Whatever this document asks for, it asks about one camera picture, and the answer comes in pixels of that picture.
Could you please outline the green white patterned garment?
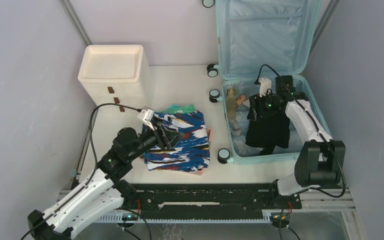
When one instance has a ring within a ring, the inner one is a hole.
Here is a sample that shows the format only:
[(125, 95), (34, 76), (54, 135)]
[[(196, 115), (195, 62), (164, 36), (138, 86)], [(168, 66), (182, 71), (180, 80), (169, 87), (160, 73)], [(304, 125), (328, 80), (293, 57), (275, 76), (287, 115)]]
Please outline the green white patterned garment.
[(176, 105), (173, 104), (170, 107), (168, 107), (166, 110), (163, 111), (163, 113), (168, 114), (189, 114), (195, 112), (195, 106), (193, 104), (189, 105)]

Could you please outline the light blue ribbed suitcase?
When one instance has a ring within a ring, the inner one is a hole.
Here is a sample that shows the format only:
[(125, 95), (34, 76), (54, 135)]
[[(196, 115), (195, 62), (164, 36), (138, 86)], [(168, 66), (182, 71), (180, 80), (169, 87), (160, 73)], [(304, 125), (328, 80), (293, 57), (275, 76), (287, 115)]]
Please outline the light blue ribbed suitcase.
[[(220, 90), (211, 90), (210, 101), (222, 102), (227, 123), (229, 148), (222, 148), (217, 159), (222, 164), (259, 164), (297, 161), (301, 139), (290, 121), (289, 147), (275, 147), (270, 155), (246, 145), (250, 97), (259, 93), (255, 80), (269, 78), (275, 91), (277, 76), (292, 76), (297, 91), (310, 97), (312, 111), (330, 134), (325, 118), (308, 81), (302, 77), (313, 41), (321, 2), (319, 0), (215, 0), (218, 63), (207, 66), (210, 77), (221, 76)], [(227, 117), (227, 89), (246, 101), (236, 108), (236, 120)]]

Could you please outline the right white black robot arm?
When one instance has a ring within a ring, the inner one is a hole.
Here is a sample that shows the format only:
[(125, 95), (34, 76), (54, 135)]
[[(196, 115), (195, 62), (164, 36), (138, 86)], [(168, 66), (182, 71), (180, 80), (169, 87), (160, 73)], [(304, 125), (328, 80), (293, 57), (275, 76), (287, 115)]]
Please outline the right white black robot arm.
[(346, 191), (346, 180), (342, 169), (346, 147), (343, 141), (334, 140), (324, 129), (313, 112), (310, 96), (296, 90), (291, 75), (275, 78), (275, 91), (271, 90), (271, 80), (258, 77), (259, 86), (254, 103), (258, 117), (269, 117), (280, 113), (294, 125), (302, 142), (301, 151), (294, 166), (294, 172), (275, 181), (276, 190), (269, 194), (269, 203), (282, 208), (289, 196), (308, 190), (316, 190), (325, 195), (324, 188), (342, 183), (340, 198)]

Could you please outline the white three-drawer storage cabinet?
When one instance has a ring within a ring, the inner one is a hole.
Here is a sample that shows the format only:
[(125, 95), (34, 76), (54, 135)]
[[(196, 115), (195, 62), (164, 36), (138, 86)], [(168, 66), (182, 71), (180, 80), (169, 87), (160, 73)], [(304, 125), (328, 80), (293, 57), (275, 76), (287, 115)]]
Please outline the white three-drawer storage cabinet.
[(140, 44), (87, 46), (78, 80), (96, 105), (149, 107), (155, 93), (155, 80)]

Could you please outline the blue white striped garment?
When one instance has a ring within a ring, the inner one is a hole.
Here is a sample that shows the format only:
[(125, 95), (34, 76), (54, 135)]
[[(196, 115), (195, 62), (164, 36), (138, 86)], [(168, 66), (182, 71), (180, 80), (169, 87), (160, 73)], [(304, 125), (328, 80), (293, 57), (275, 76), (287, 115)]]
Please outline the blue white striped garment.
[(149, 171), (169, 170), (200, 173), (210, 164), (210, 142), (204, 114), (156, 112), (152, 122), (163, 122), (167, 127), (185, 133), (184, 138), (173, 149), (151, 148), (140, 157)]

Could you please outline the black garment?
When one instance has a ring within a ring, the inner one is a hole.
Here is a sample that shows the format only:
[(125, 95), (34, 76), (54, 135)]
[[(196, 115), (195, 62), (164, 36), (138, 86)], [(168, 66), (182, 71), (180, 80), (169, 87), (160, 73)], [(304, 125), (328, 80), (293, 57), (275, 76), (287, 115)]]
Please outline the black garment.
[(257, 94), (249, 98), (249, 120), (245, 144), (249, 147), (260, 148), (260, 155), (267, 156), (276, 147), (289, 148), (290, 119), (285, 111), (257, 110)]

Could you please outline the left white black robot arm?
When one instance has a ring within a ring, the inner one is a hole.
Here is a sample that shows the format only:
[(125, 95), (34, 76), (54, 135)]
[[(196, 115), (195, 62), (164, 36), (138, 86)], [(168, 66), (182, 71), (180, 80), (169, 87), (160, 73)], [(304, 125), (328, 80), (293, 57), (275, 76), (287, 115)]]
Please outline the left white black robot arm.
[(137, 191), (124, 179), (132, 162), (153, 147), (171, 150), (184, 136), (161, 124), (142, 134), (131, 127), (122, 128), (84, 181), (52, 207), (28, 215), (27, 234), (35, 240), (71, 240), (108, 212), (133, 207)]

